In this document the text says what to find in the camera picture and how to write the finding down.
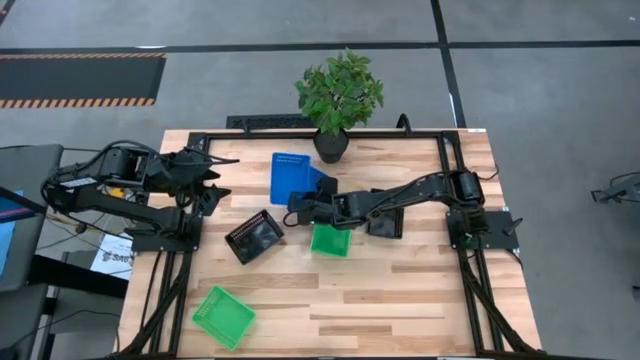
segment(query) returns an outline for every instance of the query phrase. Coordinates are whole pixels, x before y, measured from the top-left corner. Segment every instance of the potted plant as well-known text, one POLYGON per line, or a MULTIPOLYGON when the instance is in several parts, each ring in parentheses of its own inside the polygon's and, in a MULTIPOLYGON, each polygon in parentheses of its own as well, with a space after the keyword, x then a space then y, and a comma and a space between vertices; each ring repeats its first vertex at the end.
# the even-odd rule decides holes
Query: potted plant
POLYGON ((371 60, 357 56, 349 49, 346 57, 327 59, 322 65, 306 69, 303 79, 296 81, 298 107, 318 128, 313 144, 322 161, 338 162, 349 145, 345 131, 358 122, 367 124, 376 104, 384 105, 382 83, 375 80, 367 65, 371 60))

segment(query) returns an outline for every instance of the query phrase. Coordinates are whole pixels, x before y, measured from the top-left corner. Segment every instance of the gray concrete floor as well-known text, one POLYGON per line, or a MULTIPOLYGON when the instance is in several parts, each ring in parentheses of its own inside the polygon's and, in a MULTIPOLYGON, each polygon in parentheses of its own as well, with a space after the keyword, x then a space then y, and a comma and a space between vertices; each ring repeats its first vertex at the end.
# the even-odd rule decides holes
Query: gray concrete floor
MULTIPOLYGON (((640 38, 633 0, 446 0, 442 8, 450 41, 640 38)), ((0 27, 0 48, 435 39, 428 0, 17 0, 0 27)), ((157 147, 167 128, 295 112, 291 83, 334 53, 170 54, 155 106, 0 110, 0 146, 101 147, 131 138, 157 147)), ((363 53, 387 99, 371 126, 392 126, 400 112, 414 127, 453 126, 437 50, 363 53)), ((507 204, 525 219, 518 234, 544 348, 636 359, 637 208, 594 204, 589 190, 638 170, 640 48, 452 53, 467 124, 488 129, 507 204)), ((46 229, 41 243, 60 235, 46 229)), ((49 254, 87 249, 69 242, 49 254)), ((92 334, 93 344, 113 343, 109 331, 92 334)), ((54 358, 72 358, 65 344, 73 342, 56 345, 54 358)))

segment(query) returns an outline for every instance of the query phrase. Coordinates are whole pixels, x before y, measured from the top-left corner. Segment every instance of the robotic arm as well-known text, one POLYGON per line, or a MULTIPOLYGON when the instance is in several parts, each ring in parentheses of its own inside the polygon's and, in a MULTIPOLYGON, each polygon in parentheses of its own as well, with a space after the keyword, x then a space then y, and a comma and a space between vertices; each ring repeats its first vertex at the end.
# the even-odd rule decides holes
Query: robotic arm
POLYGON ((336 229, 354 229, 382 212, 426 201, 438 201, 463 214, 465 230, 479 234, 487 230, 483 218, 484 194, 476 173, 441 171, 421 176, 393 189, 372 193, 337 193, 338 181, 323 178, 315 192, 294 192, 289 197, 289 216, 298 214, 298 225, 330 224, 336 229))
POLYGON ((85 163, 57 169, 42 184, 41 193, 54 210, 65 215, 97 210, 135 220, 133 228, 125 229, 133 237, 134 251, 189 251, 196 246, 194 237, 199 238, 194 236, 198 231, 196 219, 211 215, 218 201, 231 193, 213 184, 204 185, 205 180, 220 177, 209 168, 234 162, 238 160, 213 157, 192 148, 160 154, 122 140, 109 144, 85 163), (104 194, 103 186, 168 194, 176 199, 176 206, 156 209, 119 199, 104 194), (187 214, 184 208, 192 204, 187 214))

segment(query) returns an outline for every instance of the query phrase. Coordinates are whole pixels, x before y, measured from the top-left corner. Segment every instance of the green plastic basket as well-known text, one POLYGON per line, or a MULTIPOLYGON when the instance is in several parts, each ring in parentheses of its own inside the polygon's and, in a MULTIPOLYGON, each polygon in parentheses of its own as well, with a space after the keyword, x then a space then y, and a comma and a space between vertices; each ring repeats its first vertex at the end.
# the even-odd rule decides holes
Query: green plastic basket
POLYGON ((331 225, 314 225, 311 252, 346 258, 351 244, 351 230, 336 230, 331 225))
POLYGON ((225 289, 215 286, 192 319, 224 347, 235 350, 256 319, 256 313, 225 289))

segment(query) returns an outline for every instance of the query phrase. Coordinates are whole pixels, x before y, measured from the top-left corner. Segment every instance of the wooden tabletop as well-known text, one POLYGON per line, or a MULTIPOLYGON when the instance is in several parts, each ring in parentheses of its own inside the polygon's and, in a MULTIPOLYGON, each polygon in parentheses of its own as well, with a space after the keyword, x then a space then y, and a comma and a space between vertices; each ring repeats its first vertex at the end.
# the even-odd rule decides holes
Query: wooden tabletop
MULTIPOLYGON (((166 131, 161 151, 179 151, 187 144, 189 132, 166 131)), ((481 176, 491 175, 495 165, 487 133, 459 132, 467 167, 481 176)), ((311 140, 213 141, 211 154, 241 162, 215 168, 221 174, 216 185, 233 192, 204 222, 200 249, 191 267, 178 356, 473 354, 460 270, 445 224, 447 207, 424 203, 406 208, 402 240, 371 237, 360 227, 353 231, 347 259, 311 254, 312 227, 284 227, 285 206, 269 203, 274 152, 311 155, 314 167, 338 178, 340 192, 395 187, 441 170, 436 142, 431 139, 351 139, 343 160, 333 165, 320 161, 311 140), (224 236, 262 209, 278 221, 285 236, 242 266, 224 236), (254 325, 233 352, 191 321, 216 285, 257 313, 254 325)), ((487 208, 505 206, 498 177, 483 181, 482 187, 487 208)), ((174 202, 154 195, 150 204, 162 207, 174 202)), ((520 266, 505 251, 485 253, 496 305, 525 341, 539 347, 520 266)), ((155 256, 145 253, 135 259, 120 320, 123 345, 138 332, 155 256)), ((159 287, 158 275, 148 314, 155 308, 159 287)), ((485 347, 490 349, 486 314, 479 303, 478 308, 485 347)), ((170 309, 161 349, 168 346, 172 319, 170 309)))

